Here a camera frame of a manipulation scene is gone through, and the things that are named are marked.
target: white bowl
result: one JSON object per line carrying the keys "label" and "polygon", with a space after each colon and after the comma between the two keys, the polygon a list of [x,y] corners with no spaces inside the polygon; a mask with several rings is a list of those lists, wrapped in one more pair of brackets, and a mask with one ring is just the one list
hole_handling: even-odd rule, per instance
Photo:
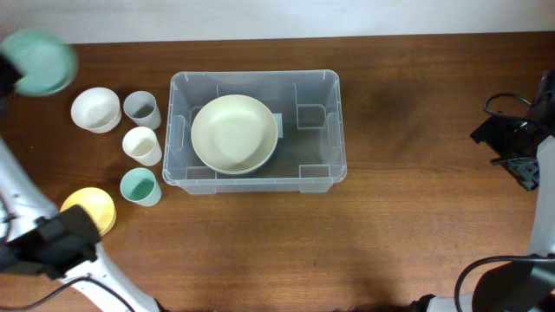
{"label": "white bowl", "polygon": [[120,123],[120,99],[108,88],[91,88],[79,94],[73,102],[71,119],[90,132],[108,132]]}
{"label": "white bowl", "polygon": [[260,101],[226,95],[200,109],[191,140],[199,158],[213,170],[248,173],[263,165],[276,149],[278,124]]}

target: green plate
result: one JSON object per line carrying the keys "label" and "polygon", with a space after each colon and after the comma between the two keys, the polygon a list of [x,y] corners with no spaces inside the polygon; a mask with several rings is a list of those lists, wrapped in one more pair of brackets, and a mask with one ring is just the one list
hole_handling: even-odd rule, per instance
{"label": "green plate", "polygon": [[54,94],[67,87],[77,74],[77,55],[67,44],[51,34],[21,30],[0,43],[4,54],[23,78],[16,92],[28,96]]}

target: gray storage container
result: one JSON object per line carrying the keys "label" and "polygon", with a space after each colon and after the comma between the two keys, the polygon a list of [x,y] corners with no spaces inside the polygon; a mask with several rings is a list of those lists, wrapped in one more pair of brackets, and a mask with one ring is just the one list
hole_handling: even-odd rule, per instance
{"label": "gray storage container", "polygon": [[[191,125],[223,95],[263,102],[283,131],[270,160],[255,172],[215,172],[197,157]],[[339,77],[331,70],[181,72],[172,78],[162,176],[189,194],[326,192],[347,175]]]}

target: table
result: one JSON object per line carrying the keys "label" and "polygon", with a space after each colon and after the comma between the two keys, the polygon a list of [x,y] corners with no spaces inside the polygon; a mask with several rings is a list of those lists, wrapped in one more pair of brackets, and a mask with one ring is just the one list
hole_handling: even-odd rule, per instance
{"label": "table", "polygon": [[[229,42],[78,45],[75,82],[45,98],[12,98],[0,133],[58,205],[73,191],[110,193],[112,259],[172,311],[332,311],[451,296],[472,261],[522,254],[536,192],[526,192],[469,134],[498,92],[532,99],[553,66],[555,33],[376,36]],[[119,193],[139,166],[121,150],[133,122],[105,134],[75,126],[73,99],[91,87],[123,100],[156,97],[167,117],[179,71],[329,68],[341,79],[349,173],[325,194],[192,196],[166,185],[143,208]],[[166,122],[156,130],[163,142]],[[472,274],[464,290],[480,276]],[[46,277],[0,276],[0,302],[33,302],[58,287]],[[42,311],[96,311],[74,290]]]}

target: white wall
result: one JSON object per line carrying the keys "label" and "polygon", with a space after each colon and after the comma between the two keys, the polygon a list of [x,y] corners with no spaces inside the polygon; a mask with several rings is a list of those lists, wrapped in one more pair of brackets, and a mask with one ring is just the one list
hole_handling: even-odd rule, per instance
{"label": "white wall", "polygon": [[0,35],[138,42],[555,30],[555,0],[0,0]]}

